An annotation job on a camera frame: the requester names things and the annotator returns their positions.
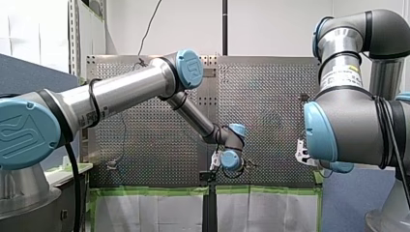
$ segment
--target label sticker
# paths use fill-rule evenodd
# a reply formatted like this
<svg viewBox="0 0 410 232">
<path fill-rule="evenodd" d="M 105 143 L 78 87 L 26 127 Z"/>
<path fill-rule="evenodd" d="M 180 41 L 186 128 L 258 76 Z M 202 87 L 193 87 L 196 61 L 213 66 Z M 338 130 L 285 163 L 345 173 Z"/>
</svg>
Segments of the label sticker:
<svg viewBox="0 0 410 232">
<path fill-rule="evenodd" d="M 109 114 L 109 109 L 108 106 L 104 106 L 103 108 L 100 109 L 101 110 L 101 119 L 105 119 L 109 116 L 111 116 L 113 113 L 111 112 L 111 115 Z M 97 113 L 96 111 L 93 112 L 88 112 L 85 115 L 80 115 L 78 117 L 78 124 L 82 127 L 88 127 L 90 125 L 92 125 L 95 121 L 97 121 Z"/>
<path fill-rule="evenodd" d="M 326 73 L 322 77 L 320 89 L 324 90 L 342 85 L 363 87 L 362 78 L 359 75 L 358 70 L 359 69 L 354 66 L 334 67 L 332 71 Z"/>
</svg>

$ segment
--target robotic arm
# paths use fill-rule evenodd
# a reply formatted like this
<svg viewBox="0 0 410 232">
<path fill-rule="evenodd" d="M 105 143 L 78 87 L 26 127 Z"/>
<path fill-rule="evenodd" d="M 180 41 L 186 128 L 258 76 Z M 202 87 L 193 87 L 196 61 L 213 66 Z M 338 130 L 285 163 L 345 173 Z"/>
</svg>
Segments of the robotic arm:
<svg viewBox="0 0 410 232">
<path fill-rule="evenodd" d="M 360 72 L 359 53 L 365 51 L 373 62 L 370 92 L 363 88 Z M 394 121 L 403 156 L 410 107 L 405 101 L 384 101 L 389 112 L 383 117 L 374 96 L 392 100 L 398 93 L 402 62 L 410 54 L 406 21 L 385 10 L 324 18 L 316 27 L 313 54 L 321 62 L 320 92 L 305 105 L 308 154 L 338 172 L 349 172 L 350 163 L 397 166 L 384 122 L 387 117 Z"/>
<path fill-rule="evenodd" d="M 42 90 L 0 99 L 0 227 L 14 228 L 15 218 L 24 221 L 27 212 L 56 202 L 60 191 L 49 187 L 40 167 L 40 162 L 55 149 L 72 142 L 79 130 L 94 127 L 100 120 L 154 97 L 167 101 L 205 142 L 224 145 L 219 160 L 222 167 L 242 171 L 245 127 L 215 126 L 184 92 L 198 87 L 202 77 L 197 55 L 182 50 L 155 58 L 143 69 L 110 79 L 94 79 L 87 86 L 66 92 Z M 79 181 L 74 181 L 76 230 L 80 191 Z"/>
<path fill-rule="evenodd" d="M 239 170 L 245 145 L 244 126 L 230 125 L 228 129 L 217 130 L 219 127 L 214 126 L 184 92 L 198 87 L 202 75 L 202 63 L 196 54 L 182 50 L 156 58 L 144 69 L 106 80 L 92 80 L 90 85 L 66 92 L 42 90 L 1 100 L 0 167 L 16 170 L 32 166 L 54 149 L 73 141 L 80 129 L 94 127 L 99 120 L 159 97 L 178 111 L 205 142 L 224 145 L 222 165 L 226 164 L 229 170 Z"/>
</svg>

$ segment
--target perforated metal panel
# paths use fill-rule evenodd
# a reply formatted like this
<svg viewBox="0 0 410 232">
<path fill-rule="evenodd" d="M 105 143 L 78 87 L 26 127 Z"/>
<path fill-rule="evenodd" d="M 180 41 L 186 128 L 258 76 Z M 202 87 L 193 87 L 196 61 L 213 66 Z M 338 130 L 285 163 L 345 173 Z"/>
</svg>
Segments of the perforated metal panel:
<svg viewBox="0 0 410 232">
<path fill-rule="evenodd" d="M 313 96 L 313 58 L 220 57 L 220 123 L 247 127 L 244 157 L 259 165 L 241 178 L 219 175 L 220 184 L 312 187 L 312 169 L 296 162 L 303 130 L 301 93 Z"/>
<path fill-rule="evenodd" d="M 153 57 L 141 58 L 149 63 Z M 138 63 L 137 56 L 90 57 L 89 79 L 127 73 Z M 196 91 L 190 98 L 196 102 Z M 89 139 L 93 187 L 199 185 L 198 156 L 206 154 L 206 144 L 164 101 L 151 99 L 100 122 Z"/>
<path fill-rule="evenodd" d="M 220 57 L 215 65 L 216 57 L 212 56 L 210 66 L 210 57 L 202 57 L 207 77 L 190 97 L 213 122 L 245 124 L 244 157 L 259 165 L 233 181 L 220 174 L 219 184 L 313 187 L 312 169 L 297 163 L 294 154 L 303 129 L 298 97 L 302 93 L 314 95 L 316 61 Z M 148 63 L 153 57 L 141 58 Z M 88 79 L 109 78 L 140 68 L 137 56 L 91 56 L 87 63 Z M 96 188 L 196 187 L 198 172 L 208 168 L 214 149 L 204 144 L 166 102 L 149 100 L 89 130 L 88 160 L 96 165 L 90 183 Z M 117 165 L 110 165 L 120 157 Z"/>
</svg>

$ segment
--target black stand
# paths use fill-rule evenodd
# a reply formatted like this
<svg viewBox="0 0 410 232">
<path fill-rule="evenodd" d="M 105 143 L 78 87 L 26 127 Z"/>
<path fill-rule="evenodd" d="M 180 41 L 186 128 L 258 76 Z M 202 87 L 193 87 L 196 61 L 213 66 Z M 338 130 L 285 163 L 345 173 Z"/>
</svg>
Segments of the black stand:
<svg viewBox="0 0 410 232">
<path fill-rule="evenodd" d="M 209 188 L 202 203 L 202 232 L 218 232 L 217 173 L 201 171 L 199 180 L 201 186 Z"/>
<path fill-rule="evenodd" d="M 222 0 L 222 55 L 228 55 L 228 0 Z"/>
</svg>

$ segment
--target cable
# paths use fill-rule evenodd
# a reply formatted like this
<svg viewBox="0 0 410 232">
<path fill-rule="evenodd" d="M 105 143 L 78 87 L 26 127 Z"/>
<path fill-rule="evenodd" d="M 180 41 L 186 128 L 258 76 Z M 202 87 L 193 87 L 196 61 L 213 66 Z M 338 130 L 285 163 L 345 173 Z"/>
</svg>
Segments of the cable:
<svg viewBox="0 0 410 232">
<path fill-rule="evenodd" d="M 382 161 L 379 164 L 380 169 L 385 169 L 390 161 L 392 160 L 392 154 L 389 152 L 389 137 L 388 137 L 388 132 L 386 129 L 386 116 L 383 113 L 383 108 L 381 104 L 381 99 L 380 97 L 373 97 L 374 103 L 376 106 L 376 113 L 377 113 L 377 118 L 379 121 L 379 126 L 380 130 L 382 131 L 382 136 L 383 136 L 383 155 L 382 155 Z"/>
<path fill-rule="evenodd" d="M 142 41 L 141 41 L 141 47 L 139 48 L 138 56 L 141 54 L 142 47 L 144 46 L 145 38 L 147 38 L 148 33 L 150 32 L 151 23 L 152 23 L 153 20 L 154 20 L 155 14 L 157 13 L 158 7 L 160 6 L 160 3 L 161 3 L 161 2 L 162 2 L 162 0 L 158 1 L 157 6 L 156 6 L 156 8 L 155 8 L 155 10 L 154 10 L 154 13 L 153 13 L 153 15 L 151 16 L 150 22 L 148 23 L 147 31 L 145 32 L 145 35 L 144 35 L 144 37 L 142 38 Z"/>
<path fill-rule="evenodd" d="M 97 103 L 97 99 L 96 99 L 96 96 L 94 95 L 94 83 L 96 83 L 97 81 L 100 81 L 101 79 L 99 79 L 99 78 L 95 78 L 95 79 L 92 79 L 91 81 L 90 81 L 90 83 L 88 84 L 88 93 L 90 94 L 90 99 L 91 99 L 91 101 L 93 102 L 93 105 L 94 105 L 94 108 L 95 108 L 95 110 L 96 110 L 96 114 L 97 114 L 97 119 L 94 121 L 94 123 L 90 126 L 90 127 L 88 127 L 88 128 L 93 128 L 93 127 L 95 127 L 99 122 L 100 122 L 100 119 L 101 119 L 101 113 L 100 113 L 100 108 L 99 108 L 99 104 Z"/>
<path fill-rule="evenodd" d="M 388 138 L 390 138 L 390 142 L 393 144 L 393 150 L 395 152 L 395 158 L 397 159 L 398 170 L 401 175 L 404 193 L 406 195 L 407 204 L 410 210 L 410 192 L 409 192 L 409 187 L 407 184 L 406 169 L 403 165 L 403 159 L 400 156 L 399 150 L 397 148 L 397 143 L 395 141 L 395 131 L 393 130 L 393 119 L 390 115 L 388 104 L 385 99 L 375 96 L 374 101 L 376 102 L 376 109 L 378 109 L 377 114 L 380 114 L 378 115 L 378 118 L 379 120 L 382 120 L 381 124 L 385 125 Z M 386 162 L 387 160 L 390 162 L 391 156 L 392 154 L 389 152 L 384 153 L 382 162 Z"/>
<path fill-rule="evenodd" d="M 318 172 L 318 173 L 319 173 L 319 175 L 320 175 L 322 178 L 324 178 L 324 179 L 328 179 L 328 178 L 330 178 L 330 177 L 332 176 L 332 174 L 334 173 L 334 171 L 333 171 L 333 170 L 331 170 L 331 173 L 329 173 L 329 175 L 325 176 L 325 175 L 323 175 L 323 174 L 322 174 L 322 172 L 320 171 L 320 169 L 319 169 L 319 168 L 317 168 L 317 172 Z"/>
<path fill-rule="evenodd" d="M 154 13 L 152 14 L 151 19 L 150 19 L 150 21 L 149 21 L 149 23 L 148 23 L 147 31 L 145 32 L 145 35 L 144 35 L 144 37 L 143 37 L 142 40 L 141 40 L 141 46 L 140 46 L 139 51 L 138 51 L 138 56 L 141 55 L 141 51 L 142 51 L 142 48 L 144 47 L 145 39 L 147 38 L 148 33 L 150 32 L 151 24 L 152 24 L 152 22 L 153 22 L 153 20 L 154 20 L 155 15 L 157 14 L 157 10 L 158 10 L 158 8 L 160 7 L 161 2 L 162 2 L 162 0 L 160 0 L 160 1 L 157 3 L 157 6 L 156 6 L 156 8 L 155 8 L 155 10 L 154 10 Z M 139 62 L 136 62 L 135 64 L 133 64 L 133 66 L 132 66 L 132 71 L 135 70 L 135 68 L 136 68 L 137 65 L 139 65 L 139 66 L 141 66 L 141 67 L 147 67 L 147 66 L 148 66 L 142 58 L 138 57 L 138 59 L 139 59 Z M 121 154 L 121 156 L 120 156 L 118 159 L 114 159 L 114 160 L 109 161 L 109 162 L 107 163 L 107 167 L 108 167 L 109 169 L 113 169 L 113 170 L 117 169 L 116 166 L 117 166 L 118 162 L 123 159 L 124 154 L 125 154 L 125 143 L 126 143 L 126 137 L 127 137 L 127 124 L 126 124 L 126 122 L 125 122 L 125 120 L 124 120 L 123 112 L 121 113 L 121 120 L 122 120 L 122 122 L 123 122 L 123 124 L 124 124 L 124 133 L 123 133 L 123 141 L 122 141 L 122 142 L 123 142 L 123 143 L 122 143 L 122 154 Z"/>
<path fill-rule="evenodd" d="M 81 226 L 81 184 L 79 179 L 78 166 L 75 159 L 75 154 L 73 147 L 70 143 L 65 145 L 67 154 L 69 155 L 70 163 L 73 169 L 73 179 L 74 179 L 74 229 L 73 232 L 79 232 Z"/>
</svg>

